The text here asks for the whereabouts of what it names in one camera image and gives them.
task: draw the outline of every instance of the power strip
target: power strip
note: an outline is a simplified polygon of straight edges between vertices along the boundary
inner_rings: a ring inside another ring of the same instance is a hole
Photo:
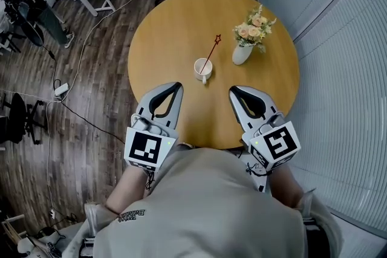
[[[56,212],[55,212],[55,210],[53,208],[50,211],[50,216],[51,216],[52,219],[56,218]]]
[[[64,83],[63,85],[60,85],[60,87],[55,89],[55,96],[58,97],[67,91],[68,91],[68,84]]]

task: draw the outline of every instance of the cord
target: cord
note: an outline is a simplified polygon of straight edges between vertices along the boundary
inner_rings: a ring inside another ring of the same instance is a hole
[[[121,7],[119,7],[116,11],[110,13],[109,15],[106,15],[105,17],[103,17],[90,31],[89,33],[87,34],[86,36],[86,39],[83,43],[83,46],[82,46],[82,50],[80,52],[80,57],[79,57],[79,63],[78,63],[78,67],[77,67],[77,72],[76,72],[76,75],[74,77],[74,80],[73,80],[73,83],[71,84],[71,88],[68,90],[68,92],[66,93],[66,95],[63,97],[63,98],[60,98],[60,100],[56,100],[56,101],[50,101],[47,106],[46,106],[46,119],[47,119],[47,132],[48,132],[48,159],[47,159],[47,186],[48,186],[48,191],[50,193],[50,201],[51,201],[51,206],[52,206],[52,209],[55,210],[54,208],[54,201],[53,201],[53,194],[52,194],[52,191],[51,191],[51,186],[50,186],[50,178],[48,176],[48,172],[49,172],[49,169],[50,169],[50,155],[51,155],[51,152],[50,152],[50,141],[51,141],[51,135],[50,135],[50,126],[49,126],[49,121],[48,121],[48,107],[50,106],[50,104],[52,103],[59,103],[61,102],[69,111],[71,111],[72,113],[74,113],[75,115],[77,115],[78,117],[80,117],[81,119],[83,119],[85,122],[87,122],[88,124],[92,125],[93,127],[99,129],[100,131],[102,132],[105,132],[107,134],[110,134],[112,135],[113,137],[115,137],[116,139],[118,139],[120,142],[122,142],[123,144],[125,144],[125,142],[123,140],[121,140],[119,137],[117,137],[116,135],[110,133],[110,132],[107,132],[107,131],[104,131],[103,129],[97,127],[96,125],[90,123],[87,119],[85,119],[84,117],[80,116],[78,113],[75,113],[72,109],[70,109],[66,104],[63,103],[63,101],[67,98],[68,94],[70,93],[70,91],[73,89],[74,87],[74,84],[75,84],[75,81],[78,77],[78,73],[79,73],[79,68],[80,68],[80,62],[82,60],[82,56],[83,56],[83,51],[85,49],[85,45],[86,45],[86,42],[87,42],[87,39],[89,38],[90,34],[93,32],[93,30],[106,18],[108,18],[109,16],[113,15],[115,12],[121,10],[124,6],[128,5],[129,3],[131,3],[133,0],[129,0],[127,3],[123,4]],[[59,79],[55,79],[55,74],[56,74],[56,65],[57,65],[57,62],[55,60],[55,58],[53,58],[54,61],[55,61],[55,68],[54,68],[54,74],[53,74],[53,88],[55,89],[55,82],[58,80],[59,83],[60,83],[60,80]]]
[[[65,104],[63,103],[63,101],[61,101],[60,103],[63,104],[67,109],[69,109],[70,112],[74,113],[76,116],[80,117],[81,119],[83,119],[83,120],[84,120],[85,122],[87,122],[88,124],[92,125],[93,127],[97,128],[98,130],[101,130],[102,132],[104,132],[104,133],[106,133],[106,134],[108,134],[108,135],[111,135],[112,137],[114,137],[114,138],[116,138],[117,140],[119,140],[119,142],[121,142],[122,144],[125,144],[125,142],[122,141],[122,140],[121,140],[118,136],[116,136],[115,134],[112,134],[111,132],[108,132],[108,131],[105,131],[105,130],[99,128],[98,126],[96,126],[96,125],[90,123],[90,122],[89,122],[87,119],[85,119],[84,117],[80,116],[78,113],[74,112],[74,111],[73,111],[72,109],[70,109],[67,105],[65,105]]]
[[[246,172],[250,175],[254,174],[255,176],[268,176],[268,175],[272,174],[272,171],[266,172],[265,174],[257,174],[255,171],[253,171],[253,169],[256,168],[256,165],[257,164],[254,164],[254,166],[250,167],[250,164],[247,163]]]
[[[87,39],[89,39],[89,36],[90,36],[91,32],[92,32],[92,31],[93,31],[93,30],[94,30],[94,29],[95,29],[95,28],[96,28],[96,27],[97,27],[104,19],[106,19],[106,18],[108,18],[109,16],[113,15],[115,12],[121,10],[124,6],[130,4],[131,2],[132,2],[132,0],[129,0],[127,3],[125,3],[125,4],[123,4],[121,7],[119,7],[116,11],[113,11],[113,12],[110,13],[109,15],[106,15],[105,17],[103,17],[103,18],[97,23],[97,25],[95,25],[95,26],[89,31],[89,33],[87,34],[86,39],[85,39],[85,41],[84,41],[84,43],[83,43],[82,50],[81,50],[81,52],[80,52],[78,68],[77,68],[77,72],[76,72],[76,74],[75,74],[73,83],[71,84],[70,89],[68,90],[66,96],[62,99],[62,101],[64,101],[64,100],[67,98],[68,94],[71,92],[71,90],[72,90],[73,87],[74,87],[75,81],[76,81],[76,79],[77,79],[77,77],[78,77],[78,73],[79,73],[80,61],[82,60],[83,51],[84,51],[84,49],[85,49],[85,45],[86,45]]]
[[[59,212],[59,211],[57,211],[57,212],[60,215],[62,215],[63,218],[60,221],[53,223],[49,228],[52,228],[53,226],[59,224],[62,221],[68,221],[69,223],[72,223],[72,224],[75,222],[78,222],[78,217],[74,213],[70,213],[70,216],[65,216],[61,212]]]
[[[40,100],[43,100],[43,101],[46,101],[46,102],[51,102],[51,103],[59,102],[59,101],[54,101],[54,100],[50,100],[50,99],[47,99],[47,98],[39,97],[39,96],[36,96],[36,95],[23,94],[22,92],[19,92],[19,91],[9,91],[7,89],[1,89],[1,88],[0,88],[0,91],[10,92],[11,94],[19,94],[19,95],[24,95],[24,96],[28,96],[28,97],[34,97],[34,98],[37,98],[37,99],[40,99]]]
[[[148,181],[146,182],[145,189],[150,190],[152,183],[155,181],[155,173],[152,171],[144,170],[148,175]]]

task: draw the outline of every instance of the window blind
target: window blind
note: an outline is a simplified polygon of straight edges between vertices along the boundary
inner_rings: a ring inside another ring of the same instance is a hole
[[[339,0],[296,42],[289,113],[295,177],[329,207],[387,233],[387,0]]]

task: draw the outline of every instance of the wooden floor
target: wooden floor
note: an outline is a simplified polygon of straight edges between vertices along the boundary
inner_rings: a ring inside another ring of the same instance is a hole
[[[96,7],[102,0],[90,0]],[[129,0],[112,0],[116,7]],[[133,0],[106,18],[90,35],[83,52],[80,71],[66,104],[90,122],[125,139],[126,127],[137,102],[128,80],[129,46],[139,23],[154,8],[155,0]],[[72,83],[88,32],[107,15],[94,18],[79,2],[60,0],[57,10],[75,31],[70,49],[59,48],[47,33],[45,44],[56,56],[56,79]],[[53,99],[54,62],[42,48],[27,40],[22,54],[0,56],[0,95],[4,90]],[[5,92],[11,99],[12,93]],[[26,103],[34,97],[23,95]],[[84,219],[86,202],[104,202],[125,168],[124,145],[114,137],[88,125],[60,103],[48,108],[51,134],[50,183],[54,207],[62,214]],[[45,120],[45,106],[37,120]],[[14,214],[25,214],[27,231],[37,233],[53,221],[46,180],[48,132],[36,130],[41,145],[25,136],[19,144],[5,143],[0,151],[0,195],[8,199]],[[58,227],[68,225],[61,222]]]

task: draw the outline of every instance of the white cable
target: white cable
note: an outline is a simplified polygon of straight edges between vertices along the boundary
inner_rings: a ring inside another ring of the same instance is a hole
[[[96,26],[98,26],[104,19],[106,19],[106,18],[108,18],[109,16],[113,15],[115,12],[121,10],[124,6],[126,6],[127,4],[130,4],[131,1],[132,1],[132,0],[129,0],[127,3],[125,3],[125,4],[123,4],[121,7],[119,7],[116,11],[113,11],[113,12],[110,13],[109,15],[106,15],[104,18],[102,18],[102,19],[97,23],[97,25],[95,25],[95,26],[90,30],[90,32],[89,32],[88,35],[86,36],[85,42],[83,43],[83,47],[82,47],[82,50],[81,50],[81,52],[80,52],[79,63],[78,63],[78,69],[77,69],[77,73],[75,74],[75,77],[74,77],[74,80],[73,80],[73,84],[71,84],[70,89],[68,90],[66,96],[62,99],[62,101],[64,101],[64,100],[67,98],[68,94],[71,92],[71,90],[72,90],[73,87],[74,87],[75,81],[76,81],[76,79],[77,79],[77,77],[78,77],[79,67],[80,67],[80,61],[82,60],[82,55],[83,55],[83,51],[84,51],[84,49],[85,49],[86,41],[87,41],[87,39],[89,38],[91,32],[92,32],[92,31],[96,28]]]
[[[121,10],[124,6],[126,6],[127,4],[129,4],[131,1],[132,1],[132,0],[129,0],[127,3],[125,3],[125,4],[123,4],[121,7],[119,7],[116,11],[114,11],[114,12],[110,13],[109,15],[106,15],[105,17],[103,17],[103,18],[97,23],[97,25],[95,25],[95,26],[89,31],[88,35],[86,36],[85,42],[83,43],[82,50],[81,50],[81,52],[80,52],[80,57],[79,57],[79,63],[78,63],[77,73],[76,73],[76,75],[75,75],[75,77],[74,77],[73,84],[71,85],[71,88],[68,90],[66,96],[65,96],[62,100],[59,100],[59,101],[52,101],[52,100],[44,99],[44,100],[46,100],[46,101],[49,101],[49,103],[48,103],[47,106],[46,106],[47,133],[48,133],[48,159],[47,159],[47,171],[46,171],[46,173],[47,173],[47,186],[48,186],[48,191],[50,192],[51,208],[52,208],[53,210],[55,210],[55,208],[54,208],[53,194],[52,194],[52,192],[51,192],[51,186],[50,186],[50,177],[49,177],[49,175],[48,175],[48,172],[49,172],[49,169],[50,169],[50,140],[51,140],[51,136],[50,136],[50,125],[49,125],[49,121],[48,121],[48,112],[47,112],[47,111],[48,111],[48,107],[49,107],[50,104],[52,104],[52,103],[63,102],[63,101],[67,98],[67,96],[68,96],[68,94],[70,93],[70,91],[72,90],[72,88],[73,88],[73,86],[74,86],[74,84],[75,84],[75,81],[76,81],[76,79],[77,79],[78,73],[79,73],[80,62],[81,62],[81,60],[82,60],[83,50],[85,49],[86,41],[87,41],[87,39],[89,38],[91,32],[92,32],[92,31],[96,28],[96,26],[98,26],[104,19],[106,19],[106,18],[108,18],[109,16],[113,15],[115,12]]]
[[[47,133],[48,133],[48,159],[47,159],[47,186],[48,186],[48,191],[50,192],[50,200],[51,200],[51,208],[54,210],[54,201],[53,201],[53,193],[51,192],[51,186],[50,186],[50,178],[48,176],[48,170],[50,167],[50,124],[48,123],[48,107],[50,104],[53,102],[49,102],[49,104],[46,105],[46,119],[47,119]]]
[[[52,101],[50,99],[46,99],[46,98],[43,98],[43,97],[39,97],[39,96],[36,96],[36,95],[28,95],[28,94],[23,94],[22,92],[19,92],[19,91],[8,91],[6,89],[1,89],[0,88],[0,91],[6,91],[6,92],[10,92],[12,94],[19,94],[19,95],[24,95],[24,96],[29,96],[29,97],[34,97],[34,98],[38,98],[38,99],[41,99],[41,100],[44,100],[44,101],[47,101],[47,102],[60,102],[60,101]]]

